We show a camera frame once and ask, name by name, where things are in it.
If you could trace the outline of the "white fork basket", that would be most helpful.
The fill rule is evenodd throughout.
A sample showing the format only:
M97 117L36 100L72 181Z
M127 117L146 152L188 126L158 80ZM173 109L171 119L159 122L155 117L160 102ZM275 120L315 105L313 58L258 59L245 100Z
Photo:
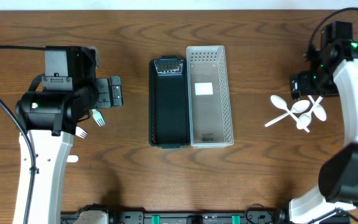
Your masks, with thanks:
M102 113L100 111L98 111L97 109L92 109L91 111L92 111L92 117L95 120L95 122L97 123L97 125L99 127L104 126L106 123L104 121Z

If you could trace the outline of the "white spoon pointing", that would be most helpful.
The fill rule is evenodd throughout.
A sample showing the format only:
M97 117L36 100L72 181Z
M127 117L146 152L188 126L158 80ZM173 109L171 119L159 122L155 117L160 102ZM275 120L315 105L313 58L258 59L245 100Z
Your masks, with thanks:
M308 109L310 105L310 102L308 100L300 100L296 103L293 104L292 108L291 108L291 112L292 113L302 113L304 111L306 111ZM279 122L280 120L282 120L283 118L287 117L289 114L285 113L282 114L279 117L276 117L275 119L269 121L268 123L265 124L265 127L271 126L277 122Z

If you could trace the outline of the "white spoon pile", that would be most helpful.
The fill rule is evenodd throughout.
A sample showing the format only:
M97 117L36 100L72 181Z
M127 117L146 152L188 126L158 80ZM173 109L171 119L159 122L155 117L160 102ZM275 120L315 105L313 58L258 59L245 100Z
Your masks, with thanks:
M310 130L301 122L301 120L300 120L298 117L296 117L296 116L288 109L288 107L287 107L287 102L286 102L283 98L281 98L281 97L279 97L279 96L277 96L277 95L272 95L272 96L270 97L270 101L271 101L271 102L273 103L273 105L276 106L277 108L282 109L282 110L285 110L285 111L296 121L296 123L301 126L301 129L304 129L307 133L310 132Z

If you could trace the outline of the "white spoon with upper handle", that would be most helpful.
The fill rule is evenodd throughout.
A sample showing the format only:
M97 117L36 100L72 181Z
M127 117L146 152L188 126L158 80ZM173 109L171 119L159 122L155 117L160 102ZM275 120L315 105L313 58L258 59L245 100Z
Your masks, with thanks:
M311 95L308 95L309 100L312 102L313 106L314 106L314 110L313 113L315 114L315 116L320 120L320 121L326 121L327 119L327 114L325 109L323 108L322 105L320 105L323 97L319 96L317 100L314 100L313 97Z

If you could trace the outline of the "white spoon bowl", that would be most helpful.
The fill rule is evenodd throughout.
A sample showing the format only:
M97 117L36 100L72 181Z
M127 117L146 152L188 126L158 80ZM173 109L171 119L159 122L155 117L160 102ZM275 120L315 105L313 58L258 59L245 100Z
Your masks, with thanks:
M298 129L306 129L308 127L308 125L311 123L311 115L313 113L313 111L319 106L319 103L322 101L323 97L319 96L317 100L314 100L313 97L311 95L308 95L308 98L311 100L312 102L312 107L309 110L309 112L303 113L298 119L300 120L300 122L296 123L296 127Z

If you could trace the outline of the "black plastic mesh basket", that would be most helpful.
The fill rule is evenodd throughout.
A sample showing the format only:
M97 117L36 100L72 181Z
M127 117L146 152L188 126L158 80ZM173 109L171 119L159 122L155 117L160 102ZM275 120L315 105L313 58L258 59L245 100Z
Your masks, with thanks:
M165 55L149 62L149 144L163 149L190 144L184 58Z

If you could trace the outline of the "clear plastic mesh basket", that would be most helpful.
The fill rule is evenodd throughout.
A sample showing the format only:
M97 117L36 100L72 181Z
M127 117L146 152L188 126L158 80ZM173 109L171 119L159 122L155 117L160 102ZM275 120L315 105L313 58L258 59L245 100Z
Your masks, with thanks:
M225 48L186 49L190 138L193 148L225 148L234 144ZM213 84L212 95L195 95L195 83Z

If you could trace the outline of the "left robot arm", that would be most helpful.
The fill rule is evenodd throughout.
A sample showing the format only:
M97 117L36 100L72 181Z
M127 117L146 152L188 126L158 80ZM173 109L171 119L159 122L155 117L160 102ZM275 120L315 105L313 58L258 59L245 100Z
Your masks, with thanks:
M78 122L124 104L119 76L96 78L98 67L96 47L45 48L45 73L16 104L24 133L14 223L60 223L65 168Z

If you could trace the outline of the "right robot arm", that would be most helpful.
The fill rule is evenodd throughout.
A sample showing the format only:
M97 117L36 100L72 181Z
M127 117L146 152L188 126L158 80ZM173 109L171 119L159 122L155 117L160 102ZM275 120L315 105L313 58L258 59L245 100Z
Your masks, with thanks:
M324 163L318 185L290 201L280 218L289 223L344 223L339 216L358 208L358 40L350 22L333 22L321 47L306 54L310 69L290 79L291 97L337 96L344 120L344 147Z

